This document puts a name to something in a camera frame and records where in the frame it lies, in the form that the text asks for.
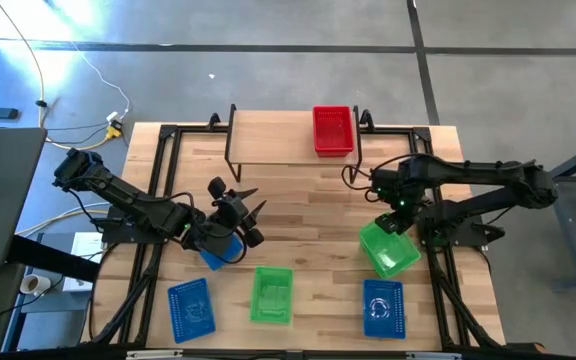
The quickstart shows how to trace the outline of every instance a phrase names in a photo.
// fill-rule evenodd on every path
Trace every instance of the wooden tabletop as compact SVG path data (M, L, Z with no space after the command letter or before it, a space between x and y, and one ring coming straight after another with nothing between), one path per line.
M312 111L237 110L232 124L233 164L356 165L359 155L355 120L354 150L344 157L319 157L314 148Z
M147 190L160 123L137 123L123 171L123 179ZM457 130L431 128L435 153L448 161L463 161ZM246 166L240 185L224 161L225 134L185 134L173 192L190 191L196 205L210 213L208 181L221 176L229 187L259 191L246 199L249 208L268 200L258 218L266 241L248 252L237 265L212 272L196 252L177 244L165 246L157 281L147 346L150 348L219 349L327 349L327 350L438 350L437 330L427 259L422 258L393 280L404 284L407 338L384 340L363 335L362 281L377 278L359 246L358 231L387 210L383 203L367 203L362 192L349 191L340 169L292 165ZM362 136L363 168L375 166L408 152L408 141L396 135ZM171 146L166 148L170 153ZM272 151L271 148L259 151ZM160 191L167 172L161 171ZM358 186L367 184L358 179ZM444 185L446 199L471 196L465 185ZM414 230L410 235L416 240ZM134 245L120 245L104 264L94 299L93 331L110 320L126 296L135 252ZM486 262L472 249L455 248L462 296L489 334L503 343L503 333ZM294 269L293 319L290 325L250 321L253 273L257 266ZM180 283L205 277L216 316L211 335L175 344L166 291ZM449 326L455 341L454 312L447 304ZM137 303L132 335L141 314Z

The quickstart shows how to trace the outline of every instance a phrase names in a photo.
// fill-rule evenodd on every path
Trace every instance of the gray floor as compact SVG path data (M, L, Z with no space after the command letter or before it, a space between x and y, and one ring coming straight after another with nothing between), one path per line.
M2 1L32 39L145 44L413 44L404 0ZM417 0L426 46L576 48L573 0ZM29 14L42 14L33 21ZM0 14L0 38L16 38ZM0 106L22 116L0 126L35 126L37 75L16 42L0 43ZM38 51L52 105L47 127L94 124L124 108L72 51ZM427 124L414 54L292 54L91 52L104 76L133 102L136 121L205 121L244 109L308 109L358 104L379 123ZM456 125L472 160L529 160L552 168L576 152L575 56L428 56L441 124ZM58 140L90 131L54 132ZM121 140L98 149L120 173ZM64 152L46 145L19 222L31 226L74 207L50 185ZM482 189L475 188L476 193ZM95 201L84 197L85 202ZM554 353L576 355L576 290L551 291L572 265L551 209L515 209L499 221L507 236L491 246L493 281L508 341L538 341ZM86 231L83 218L49 228ZM29 321L21 347L72 342L78 318ZM45 337L35 324L70 330Z

